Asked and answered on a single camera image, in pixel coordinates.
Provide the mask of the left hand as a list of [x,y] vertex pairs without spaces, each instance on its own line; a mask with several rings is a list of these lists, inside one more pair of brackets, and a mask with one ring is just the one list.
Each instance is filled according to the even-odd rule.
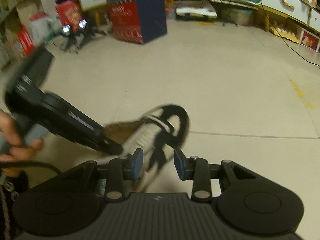
[[1,162],[29,161],[43,148],[43,139],[34,140],[30,146],[23,146],[14,119],[3,110],[1,110],[1,132],[4,139],[12,145],[9,153],[1,153]]

